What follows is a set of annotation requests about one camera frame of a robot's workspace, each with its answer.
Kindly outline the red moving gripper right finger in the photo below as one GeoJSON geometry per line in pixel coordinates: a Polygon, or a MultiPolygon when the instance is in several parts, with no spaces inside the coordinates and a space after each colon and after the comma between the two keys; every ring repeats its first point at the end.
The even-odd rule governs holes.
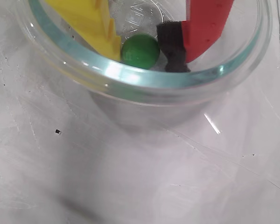
{"type": "Polygon", "coordinates": [[[232,0],[187,0],[186,20],[156,26],[166,72],[189,72],[187,64],[207,51],[221,36],[232,0]]]}

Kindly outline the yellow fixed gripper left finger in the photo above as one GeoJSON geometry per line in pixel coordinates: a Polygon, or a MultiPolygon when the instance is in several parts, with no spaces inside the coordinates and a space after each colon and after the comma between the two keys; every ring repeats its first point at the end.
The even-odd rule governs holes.
{"type": "Polygon", "coordinates": [[[121,38],[110,17],[106,0],[47,0],[49,4],[94,50],[120,61],[121,38]]]}

